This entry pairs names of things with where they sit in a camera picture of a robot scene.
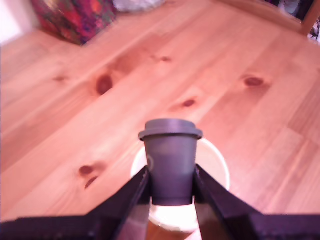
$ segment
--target colorful fabric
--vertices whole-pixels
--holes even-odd
[[[48,31],[83,45],[116,17],[112,0],[31,0]]]

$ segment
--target white plate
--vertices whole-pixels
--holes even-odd
[[[220,151],[207,139],[198,141],[195,162],[227,190],[230,189],[230,173]],[[132,164],[131,177],[147,165],[146,149],[142,147]],[[151,205],[149,219],[169,231],[191,233],[199,225],[195,205],[155,206]]]

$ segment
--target gray cup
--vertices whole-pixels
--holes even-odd
[[[155,119],[139,133],[151,175],[152,203],[157,206],[192,204],[197,141],[201,130],[190,121]]]

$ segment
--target gray lid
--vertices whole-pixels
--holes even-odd
[[[145,130],[139,133],[139,139],[143,141],[147,136],[166,134],[195,135],[198,139],[203,137],[203,132],[197,129],[196,125],[191,121],[162,118],[148,121],[145,124]]]

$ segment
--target wooden floor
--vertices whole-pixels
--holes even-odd
[[[1,48],[1,219],[89,212],[162,117],[196,123],[258,210],[320,214],[320,47],[222,3],[168,0],[83,47],[36,30]]]

